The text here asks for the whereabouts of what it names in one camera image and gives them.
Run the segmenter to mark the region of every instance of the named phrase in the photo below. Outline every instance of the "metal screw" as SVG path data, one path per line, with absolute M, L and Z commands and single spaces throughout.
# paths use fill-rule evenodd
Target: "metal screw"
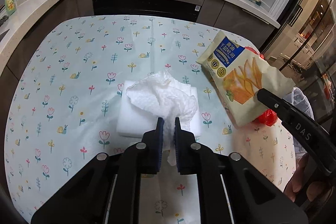
M 192 143 L 190 147 L 193 150 L 199 150 L 201 148 L 201 145 L 199 143 Z
M 105 160 L 107 158 L 107 155 L 105 153 L 99 153 L 97 155 L 97 160 Z
M 145 149 L 146 148 L 146 144 L 145 143 L 137 143 L 135 147 L 137 149 Z
M 241 155 L 239 153 L 236 153 L 236 152 L 233 152 L 231 155 L 230 155 L 231 159 L 233 160 L 240 160 L 241 159 Z

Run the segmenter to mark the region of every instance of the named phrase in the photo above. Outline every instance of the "crumpled paper towel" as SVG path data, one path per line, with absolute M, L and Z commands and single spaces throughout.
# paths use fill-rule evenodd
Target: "crumpled paper towel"
M 181 128 L 189 131 L 190 121 L 198 107 L 191 86 L 180 83 L 165 70 L 128 87 L 126 96 L 136 107 L 163 118 L 163 150 L 170 150 L 168 162 L 176 165 L 175 117 L 180 118 Z

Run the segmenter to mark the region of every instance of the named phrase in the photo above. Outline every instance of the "floral tablecloth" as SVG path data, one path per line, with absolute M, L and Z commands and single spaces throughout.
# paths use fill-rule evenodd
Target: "floral tablecloth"
M 295 170 L 292 136 L 280 121 L 238 128 L 195 62 L 218 31 L 175 19 L 116 15 L 71 19 L 48 34 L 20 79 L 6 127 L 7 183 L 22 216 L 30 222 L 96 154 L 121 153 L 139 141 L 116 132 L 123 83 L 163 69 L 197 88 L 203 121 L 197 141 L 223 155 L 240 152 L 283 190 Z M 140 223 L 200 222 L 196 177 L 180 176 L 165 157 L 160 173 L 144 176 L 141 185 Z

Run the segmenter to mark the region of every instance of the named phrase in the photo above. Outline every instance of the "light blue tablecloth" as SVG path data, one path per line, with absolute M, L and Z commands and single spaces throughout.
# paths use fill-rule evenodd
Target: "light blue tablecloth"
M 196 63 L 218 31 L 181 20 L 119 15 L 71 19 L 48 34 L 20 79 L 6 127 L 7 182 L 23 217 L 29 222 L 96 154 L 121 153 L 139 141 L 116 132 L 123 83 L 163 69 L 197 87 L 203 121 L 198 141 L 217 153 L 242 153 L 283 190 L 295 169 L 290 135 L 280 122 L 236 128 Z M 170 166 L 144 178 L 140 223 L 199 223 L 195 179 Z

